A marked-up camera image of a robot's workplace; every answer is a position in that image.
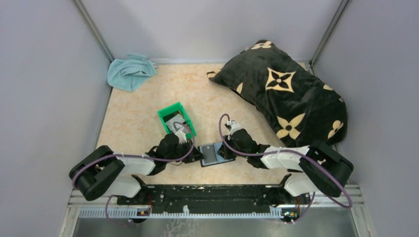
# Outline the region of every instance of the white wall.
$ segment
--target white wall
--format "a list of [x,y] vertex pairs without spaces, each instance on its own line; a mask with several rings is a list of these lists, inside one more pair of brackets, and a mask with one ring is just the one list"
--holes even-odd
[[56,236],[108,62],[70,0],[0,1],[0,236]]
[[316,70],[348,108],[343,154],[379,237],[419,236],[419,1],[352,1]]
[[83,0],[116,58],[142,53],[170,62],[225,62],[260,39],[309,60],[340,2]]

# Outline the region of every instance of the black pillow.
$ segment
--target black pillow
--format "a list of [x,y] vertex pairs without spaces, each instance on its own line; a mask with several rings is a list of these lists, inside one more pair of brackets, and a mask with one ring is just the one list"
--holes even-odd
[[341,97],[270,41],[258,41],[207,76],[255,105],[287,147],[314,140],[331,145],[346,135]]

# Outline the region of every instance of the beige tabletop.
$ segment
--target beige tabletop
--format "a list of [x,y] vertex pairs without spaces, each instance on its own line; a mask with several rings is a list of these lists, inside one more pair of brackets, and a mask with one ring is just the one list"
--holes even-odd
[[[220,142],[218,120],[228,113],[262,144],[281,146],[263,115],[230,89],[208,80],[206,72],[221,64],[160,65],[157,75],[135,92],[112,91],[98,146],[114,152],[143,154],[159,144],[166,131],[157,111],[180,102],[196,131],[196,146]],[[244,158],[201,167],[199,161],[170,165],[154,176],[139,175],[146,184],[278,184],[284,169],[253,168]]]

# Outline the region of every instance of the light blue cloth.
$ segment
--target light blue cloth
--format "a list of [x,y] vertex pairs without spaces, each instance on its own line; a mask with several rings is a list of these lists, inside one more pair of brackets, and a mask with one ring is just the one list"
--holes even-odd
[[108,84],[129,92],[135,91],[149,77],[157,74],[144,55],[129,54],[126,60],[115,59],[108,70]]

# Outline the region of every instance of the green box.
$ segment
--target green box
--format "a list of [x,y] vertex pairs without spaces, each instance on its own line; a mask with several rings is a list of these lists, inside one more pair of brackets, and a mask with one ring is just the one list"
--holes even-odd
[[[166,107],[166,108],[164,108],[162,110],[157,111],[157,114],[159,115],[160,120],[162,121],[163,126],[165,127],[166,132],[169,134],[169,133],[171,133],[171,130],[166,126],[166,122],[165,122],[165,120],[163,118],[166,117],[166,116],[168,116],[168,115],[171,115],[173,113],[176,113],[176,112],[179,112],[182,115],[182,117],[186,121],[186,124],[192,130],[192,133],[194,134],[194,136],[196,136],[196,132],[195,132],[194,126],[192,125],[191,120],[189,119],[188,115],[185,112],[185,109],[183,108],[183,106],[181,105],[180,102],[177,102],[177,103],[175,103],[173,105],[170,105],[169,107]],[[188,134],[186,134],[186,138],[187,139],[191,139],[192,138],[192,135],[190,133],[188,133]]]

